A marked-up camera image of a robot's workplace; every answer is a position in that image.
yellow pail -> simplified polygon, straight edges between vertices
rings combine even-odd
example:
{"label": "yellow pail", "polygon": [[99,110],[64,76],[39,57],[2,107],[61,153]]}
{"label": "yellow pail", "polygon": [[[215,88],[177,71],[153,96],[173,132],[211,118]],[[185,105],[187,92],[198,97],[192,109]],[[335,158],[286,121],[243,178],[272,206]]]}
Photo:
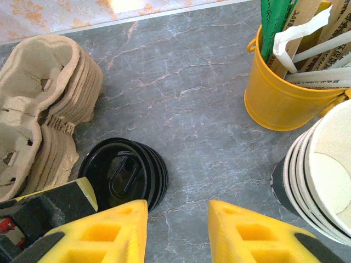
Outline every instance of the yellow pail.
{"label": "yellow pail", "polygon": [[282,132],[294,130],[306,124],[324,108],[330,110],[332,107],[327,107],[328,105],[334,106],[346,98],[345,88],[307,89],[278,77],[261,57],[260,39],[261,27],[256,39],[247,46],[248,52],[254,51],[254,59],[244,96],[248,114],[259,125]]}

gray marble countertop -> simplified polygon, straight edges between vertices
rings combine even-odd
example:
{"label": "gray marble countertop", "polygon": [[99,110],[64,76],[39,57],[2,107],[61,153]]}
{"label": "gray marble countertop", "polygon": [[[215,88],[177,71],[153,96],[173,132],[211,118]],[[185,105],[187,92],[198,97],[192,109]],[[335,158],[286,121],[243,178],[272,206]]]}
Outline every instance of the gray marble countertop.
{"label": "gray marble countertop", "polygon": [[[211,262],[210,199],[306,228],[346,262],[351,249],[318,234],[274,199],[270,174],[307,127],[274,132],[244,107],[259,2],[68,34],[102,68],[104,94],[91,123],[76,128],[74,171],[96,143],[121,136],[164,157],[170,183],[149,215],[146,263]],[[14,45],[0,47],[0,66]]]}

stacked paper cup carrier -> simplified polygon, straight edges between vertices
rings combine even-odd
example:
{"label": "stacked paper cup carrier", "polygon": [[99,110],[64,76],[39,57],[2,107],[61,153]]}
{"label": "stacked paper cup carrier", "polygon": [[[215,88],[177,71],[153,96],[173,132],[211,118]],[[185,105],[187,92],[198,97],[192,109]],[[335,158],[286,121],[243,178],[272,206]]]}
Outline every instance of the stacked paper cup carrier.
{"label": "stacked paper cup carrier", "polygon": [[74,128],[93,118],[102,83],[99,66],[67,37],[13,49],[0,72],[0,201],[68,181]]}
{"label": "stacked paper cup carrier", "polygon": [[351,100],[291,145],[271,176],[282,206],[326,237],[351,246]]}

stacked paper cup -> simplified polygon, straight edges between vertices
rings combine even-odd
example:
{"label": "stacked paper cup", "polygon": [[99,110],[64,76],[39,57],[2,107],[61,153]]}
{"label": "stacked paper cup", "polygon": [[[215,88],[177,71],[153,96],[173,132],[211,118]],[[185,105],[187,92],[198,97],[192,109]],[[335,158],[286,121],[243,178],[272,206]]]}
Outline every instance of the stacked paper cup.
{"label": "stacked paper cup", "polygon": [[351,246],[351,100],[296,139],[274,169],[271,189],[283,207]]}

yellow foam pad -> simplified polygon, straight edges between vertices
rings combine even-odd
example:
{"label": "yellow foam pad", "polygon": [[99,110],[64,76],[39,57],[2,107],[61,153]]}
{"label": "yellow foam pad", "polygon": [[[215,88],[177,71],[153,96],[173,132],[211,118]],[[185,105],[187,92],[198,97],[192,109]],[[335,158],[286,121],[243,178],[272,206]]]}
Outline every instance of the yellow foam pad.
{"label": "yellow foam pad", "polygon": [[294,236],[308,231],[223,201],[208,209],[213,263],[318,263]]}
{"label": "yellow foam pad", "polygon": [[142,263],[148,204],[132,201],[49,231],[65,236],[38,263]]}

